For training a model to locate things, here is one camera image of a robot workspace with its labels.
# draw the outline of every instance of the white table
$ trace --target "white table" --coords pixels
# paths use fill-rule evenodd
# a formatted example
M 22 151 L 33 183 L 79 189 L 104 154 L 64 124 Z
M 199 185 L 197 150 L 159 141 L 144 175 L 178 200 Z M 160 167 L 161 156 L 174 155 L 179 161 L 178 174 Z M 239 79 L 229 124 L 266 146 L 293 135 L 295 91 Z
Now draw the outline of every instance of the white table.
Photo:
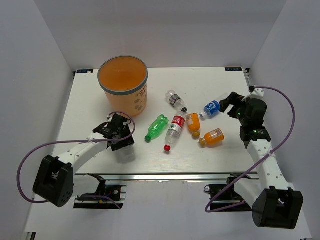
M 164 153 L 167 130 L 149 144 L 144 140 L 149 126 L 160 114 L 171 121 L 176 113 L 165 101 L 168 90 L 175 90 L 180 95 L 188 113 L 200 113 L 206 104 L 222 94 L 247 95 L 248 86 L 242 71 L 225 71 L 223 67 L 149 68 L 148 73 L 147 107 L 134 118 L 135 160 L 126 161 L 116 151 L 108 149 L 86 163 L 78 173 L 232 173 L 244 172 L 252 166 L 253 161 L 240 140 L 240 123 L 227 112 L 201 121 L 202 137 L 216 128 L 223 131 L 225 140 L 216 147 L 201 148 L 198 141 L 192 139 L 187 125 L 170 154 Z M 97 74 L 98 70 L 94 69 L 93 73 L 75 75 L 58 140 L 85 139 L 113 111 Z M 72 144 L 57 145 L 53 155 L 72 147 Z

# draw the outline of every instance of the bottle label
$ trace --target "bottle label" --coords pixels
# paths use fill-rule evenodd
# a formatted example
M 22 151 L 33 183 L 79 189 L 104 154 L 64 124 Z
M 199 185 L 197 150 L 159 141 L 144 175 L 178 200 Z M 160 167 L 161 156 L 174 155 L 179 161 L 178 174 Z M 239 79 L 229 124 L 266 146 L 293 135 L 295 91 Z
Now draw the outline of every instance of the bottle label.
M 186 123 L 188 124 L 188 126 L 194 124 L 194 121 L 192 120 L 191 114 L 186 116 Z
M 172 106 L 175 106 L 176 101 L 178 101 L 179 99 L 180 97 L 178 96 L 178 94 L 175 94 L 172 97 L 170 97 L 169 102 Z
M 207 109 L 209 109 L 211 115 L 214 113 L 219 112 L 220 110 L 220 104 L 217 101 L 210 102 L 207 106 L 205 106 Z
M 175 130 L 180 134 L 182 131 L 182 128 L 184 127 L 184 124 L 185 124 L 185 119 L 182 116 L 175 116 L 170 125 L 170 129 Z
M 211 136 L 211 138 L 215 139 L 217 137 L 222 136 L 222 132 L 220 131 L 220 129 L 216 129 L 216 130 L 213 130 L 212 132 L 210 132 L 210 136 Z

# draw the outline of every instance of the white wall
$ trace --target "white wall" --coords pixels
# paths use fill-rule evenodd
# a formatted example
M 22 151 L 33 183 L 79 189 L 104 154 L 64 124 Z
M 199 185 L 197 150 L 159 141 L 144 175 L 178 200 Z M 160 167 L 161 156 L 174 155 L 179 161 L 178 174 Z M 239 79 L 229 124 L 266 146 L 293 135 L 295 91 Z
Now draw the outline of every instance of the white wall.
M 57 134 L 72 72 L 33 0 L 0 1 L 0 239 L 20 239 L 30 204 L 17 189 L 18 165 Z M 23 168 L 32 197 L 37 167 L 49 149 Z
M 70 67 L 251 67 L 285 0 L 35 0 Z
M 320 239 L 320 1 L 288 1 L 273 26 L 251 76 L 253 84 L 284 91 L 296 110 L 295 129 L 276 152 L 287 180 L 304 197 L 303 209 L 314 239 Z M 266 126 L 274 145 L 286 136 L 292 114 L 277 93 L 265 91 Z

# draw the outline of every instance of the water bottle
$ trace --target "water bottle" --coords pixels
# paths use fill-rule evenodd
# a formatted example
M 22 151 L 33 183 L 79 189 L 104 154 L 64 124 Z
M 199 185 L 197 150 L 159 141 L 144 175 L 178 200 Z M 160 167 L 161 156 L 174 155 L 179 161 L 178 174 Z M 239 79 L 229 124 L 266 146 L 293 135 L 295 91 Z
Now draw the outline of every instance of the water bottle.
M 185 107 L 185 102 L 178 96 L 178 94 L 175 91 L 169 90 L 165 94 L 165 99 L 174 107 L 175 110 L 184 113 L 187 112 L 188 109 Z
M 145 136 L 145 141 L 149 143 L 151 140 L 159 137 L 162 130 L 166 127 L 169 120 L 163 114 L 157 117 L 157 119 L 151 124 L 148 129 L 148 134 Z
M 219 101 L 226 99 L 228 97 L 227 93 L 222 94 L 216 100 L 210 102 L 206 105 L 201 113 L 199 113 L 200 118 L 210 118 L 213 115 L 217 114 L 220 110 L 220 103 Z
M 172 147 L 177 144 L 182 128 L 186 121 L 186 114 L 178 111 L 170 124 L 170 128 L 166 133 L 164 150 L 169 152 Z
M 204 107 L 203 111 L 199 113 L 200 118 L 205 119 L 218 113 L 220 110 L 220 103 L 218 101 L 212 101 Z

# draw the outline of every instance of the green plastic bottle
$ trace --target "green plastic bottle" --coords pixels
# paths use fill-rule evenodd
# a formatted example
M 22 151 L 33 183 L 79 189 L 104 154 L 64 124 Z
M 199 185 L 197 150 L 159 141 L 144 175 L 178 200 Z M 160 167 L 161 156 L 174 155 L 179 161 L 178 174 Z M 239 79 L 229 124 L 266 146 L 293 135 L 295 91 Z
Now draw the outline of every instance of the green plastic bottle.
M 165 126 L 169 123 L 169 120 L 167 117 L 165 117 L 163 114 L 158 116 L 158 118 L 154 121 L 154 123 L 151 124 L 151 126 L 148 129 L 148 134 L 145 136 L 145 141 L 147 143 L 150 143 L 151 140 L 157 138 L 160 136 L 162 130 L 165 128 Z

